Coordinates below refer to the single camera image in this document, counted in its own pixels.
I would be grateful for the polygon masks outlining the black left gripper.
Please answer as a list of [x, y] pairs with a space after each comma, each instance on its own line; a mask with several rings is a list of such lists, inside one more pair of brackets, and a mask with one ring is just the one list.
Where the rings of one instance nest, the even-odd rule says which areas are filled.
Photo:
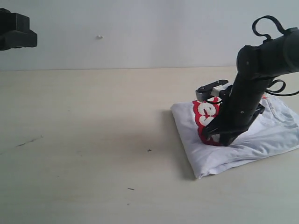
[[0, 50], [34, 48], [37, 46], [37, 33], [30, 29], [30, 18], [0, 9]]

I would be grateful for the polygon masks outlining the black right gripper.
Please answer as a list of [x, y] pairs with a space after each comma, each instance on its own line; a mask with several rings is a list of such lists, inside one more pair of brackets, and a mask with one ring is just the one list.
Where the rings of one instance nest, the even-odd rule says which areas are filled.
[[229, 146], [249, 129], [260, 113], [257, 108], [268, 85], [268, 81], [235, 81], [219, 114], [202, 129], [202, 138]]

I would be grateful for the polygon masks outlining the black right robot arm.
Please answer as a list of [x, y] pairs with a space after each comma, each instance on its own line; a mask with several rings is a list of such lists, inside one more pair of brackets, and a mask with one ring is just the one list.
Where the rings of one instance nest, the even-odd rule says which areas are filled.
[[246, 132], [265, 107], [260, 104], [273, 80], [299, 71], [299, 30], [289, 28], [276, 39], [259, 46], [244, 46], [237, 55], [237, 75], [234, 83], [218, 80], [196, 90], [197, 99], [205, 101], [219, 97], [218, 115], [202, 129], [208, 141], [219, 135], [219, 145], [230, 145]]

